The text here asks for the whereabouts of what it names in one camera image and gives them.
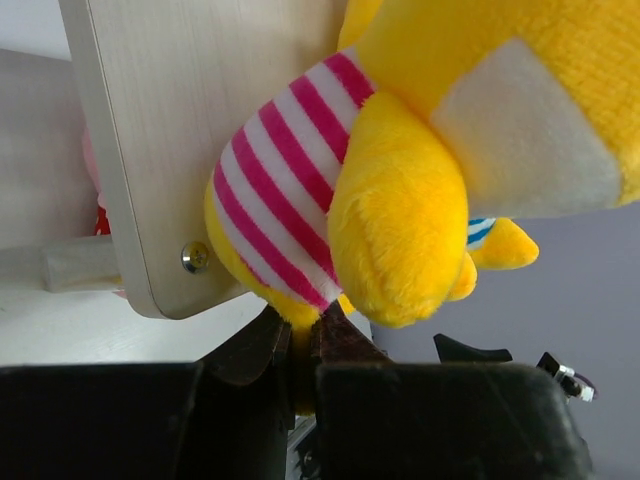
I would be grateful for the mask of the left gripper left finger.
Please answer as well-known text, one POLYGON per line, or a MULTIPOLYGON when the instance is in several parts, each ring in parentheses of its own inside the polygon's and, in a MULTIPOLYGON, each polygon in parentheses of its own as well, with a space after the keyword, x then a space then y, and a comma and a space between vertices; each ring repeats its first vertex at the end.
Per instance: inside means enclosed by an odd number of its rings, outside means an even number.
POLYGON ((5 367, 5 479, 281 479, 290 329, 272 309, 199 360, 5 367))

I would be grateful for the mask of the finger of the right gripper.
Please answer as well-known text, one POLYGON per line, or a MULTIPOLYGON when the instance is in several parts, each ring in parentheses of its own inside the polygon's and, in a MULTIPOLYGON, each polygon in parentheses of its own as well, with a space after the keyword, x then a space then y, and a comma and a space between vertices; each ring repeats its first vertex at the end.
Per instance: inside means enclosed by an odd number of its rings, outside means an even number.
POLYGON ((513 360, 507 349, 479 349, 444 334, 433 337, 441 363, 507 363, 513 360))

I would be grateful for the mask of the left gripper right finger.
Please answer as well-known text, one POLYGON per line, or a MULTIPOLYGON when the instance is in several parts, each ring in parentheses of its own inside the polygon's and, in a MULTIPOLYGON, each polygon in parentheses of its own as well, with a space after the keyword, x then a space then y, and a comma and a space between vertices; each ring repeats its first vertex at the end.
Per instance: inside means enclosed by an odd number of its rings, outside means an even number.
POLYGON ((589 479, 559 384, 536 365, 390 360, 339 306, 314 326, 325 479, 589 479))

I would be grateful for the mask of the yellow toy blue stripes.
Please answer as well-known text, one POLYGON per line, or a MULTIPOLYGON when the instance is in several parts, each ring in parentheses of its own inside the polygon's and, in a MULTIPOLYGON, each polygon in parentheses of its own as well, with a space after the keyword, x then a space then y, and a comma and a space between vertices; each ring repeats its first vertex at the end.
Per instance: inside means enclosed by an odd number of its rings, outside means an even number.
POLYGON ((477 248, 468 247, 475 265, 482 270, 515 270, 533 264, 539 247, 514 221, 497 218, 477 248))

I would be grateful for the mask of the yellow toy pink stripes face-down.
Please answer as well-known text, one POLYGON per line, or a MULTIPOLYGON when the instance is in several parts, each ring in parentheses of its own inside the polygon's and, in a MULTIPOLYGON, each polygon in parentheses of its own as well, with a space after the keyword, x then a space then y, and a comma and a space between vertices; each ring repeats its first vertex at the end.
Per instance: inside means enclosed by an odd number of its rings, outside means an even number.
POLYGON ((205 190, 224 267, 292 330, 294 410, 332 306, 402 328, 467 297, 497 218, 639 198, 635 1, 353 1, 205 190))

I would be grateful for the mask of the pink toy red polka shirt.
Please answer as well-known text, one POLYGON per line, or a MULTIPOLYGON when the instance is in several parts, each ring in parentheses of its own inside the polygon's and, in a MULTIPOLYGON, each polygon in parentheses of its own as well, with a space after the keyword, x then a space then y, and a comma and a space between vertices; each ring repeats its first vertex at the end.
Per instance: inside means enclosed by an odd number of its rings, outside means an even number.
POLYGON ((95 236, 110 235, 111 229, 106 204, 102 193, 95 155, 87 126, 84 127, 81 142, 85 166, 97 194, 97 214, 93 234, 95 236))

